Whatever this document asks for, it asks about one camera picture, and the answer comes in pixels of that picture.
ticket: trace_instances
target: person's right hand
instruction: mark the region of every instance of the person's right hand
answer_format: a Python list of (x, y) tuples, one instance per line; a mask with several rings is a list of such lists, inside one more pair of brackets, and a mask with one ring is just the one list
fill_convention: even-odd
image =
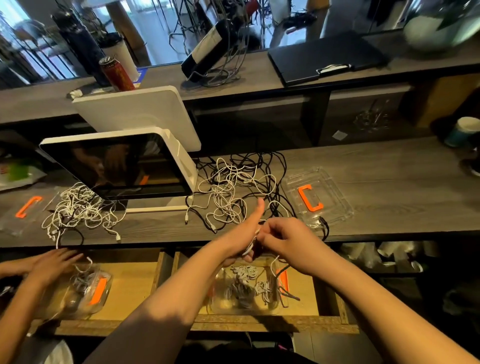
[(76, 250), (67, 248), (51, 250), (34, 265), (28, 274), (27, 280), (36, 286), (46, 288), (53, 283), (60, 275), (70, 270), (73, 264), (83, 254), (76, 254)]
[(296, 218), (269, 218), (260, 229), (257, 241), (310, 276), (318, 275), (319, 265), (329, 265), (333, 257), (339, 257)]

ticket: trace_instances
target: wooden desk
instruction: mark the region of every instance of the wooden desk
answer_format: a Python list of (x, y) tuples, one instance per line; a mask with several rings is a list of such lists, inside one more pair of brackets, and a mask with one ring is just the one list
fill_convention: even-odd
[[(447, 231), (478, 231), (480, 180), (459, 168), (454, 151), (435, 138), (328, 146), (283, 152), (288, 173), (322, 166), (354, 210), (353, 217), (331, 227), (331, 241), (426, 240)], [(281, 166), (272, 163), (272, 173)], [(72, 180), (58, 180), (68, 187)], [(22, 198), (22, 191), (0, 195), (0, 209)], [(206, 196), (195, 197), (202, 205)], [(255, 200), (247, 199), (253, 207)], [(200, 219), (185, 212), (128, 214), (117, 230), (121, 243), (196, 244), (215, 238)], [(103, 229), (80, 229), (85, 245), (116, 244)], [(76, 232), (62, 239), (63, 245), (80, 242)], [(39, 223), (22, 238), (0, 234), (0, 247), (53, 246)]]
[[(241, 79), (220, 87), (199, 87), (186, 82), (179, 64), (149, 68), (141, 87), (175, 86), (187, 108), (207, 108), (220, 102), (277, 96), (317, 95), (334, 89), (421, 81), (455, 74), (480, 72), (480, 35), (437, 58), (409, 50), (399, 31), (366, 36), (365, 39), (392, 57), (387, 67), (348, 72), (306, 84), (284, 88), (266, 51), (247, 54)], [(76, 114), (65, 95), (93, 78), (35, 85), (0, 92), (0, 124)], [(313, 98), (318, 106), (319, 100)]]

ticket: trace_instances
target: clear plastic container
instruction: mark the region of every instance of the clear plastic container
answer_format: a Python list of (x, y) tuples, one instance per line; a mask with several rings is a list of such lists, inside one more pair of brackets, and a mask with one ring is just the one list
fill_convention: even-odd
[(44, 293), (37, 317), (81, 319), (97, 313), (105, 305), (113, 277), (100, 265), (77, 264), (80, 270), (63, 274)]
[[(256, 266), (258, 276), (256, 279), (249, 279), (248, 284), (254, 287), (258, 281), (268, 281), (271, 284), (272, 291), (269, 295), (270, 302), (265, 303), (262, 295), (255, 295), (252, 291), (248, 300), (251, 307), (245, 307), (238, 300), (235, 293), (226, 294), (227, 290), (235, 281), (235, 273), (232, 267)], [(280, 264), (274, 256), (263, 255), (256, 258), (253, 262), (247, 263), (243, 259), (238, 259), (234, 264), (227, 268), (222, 268), (215, 276), (215, 281), (209, 292), (208, 312), (218, 315), (271, 315), (278, 307), (279, 297), (277, 281), (272, 270), (277, 273), (280, 270)]]
[(26, 190), (22, 198), (15, 201), (13, 206), (0, 218), (0, 231), (13, 236), (21, 236), (33, 222), (52, 203), (59, 194), (60, 188), (51, 186), (42, 187), (42, 184)]
[(353, 215), (335, 182), (320, 167), (287, 176), (283, 186), (297, 217), (313, 230), (322, 228), (320, 216), (332, 226)]

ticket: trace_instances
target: red can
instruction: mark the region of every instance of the red can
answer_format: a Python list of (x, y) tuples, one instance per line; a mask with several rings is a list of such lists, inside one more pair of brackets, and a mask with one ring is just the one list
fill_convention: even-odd
[(98, 64), (115, 90), (131, 91), (135, 89), (132, 80), (115, 57), (104, 57), (98, 62)]

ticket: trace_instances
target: white monitor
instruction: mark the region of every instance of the white monitor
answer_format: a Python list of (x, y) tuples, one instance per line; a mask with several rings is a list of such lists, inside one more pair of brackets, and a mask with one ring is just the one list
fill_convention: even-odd
[(130, 200), (127, 212), (185, 209), (196, 186), (195, 163), (158, 127), (47, 138), (40, 148), (103, 199)]
[(169, 129), (187, 152), (202, 147), (180, 94), (173, 86), (84, 96), (72, 104), (99, 133), (157, 126)]

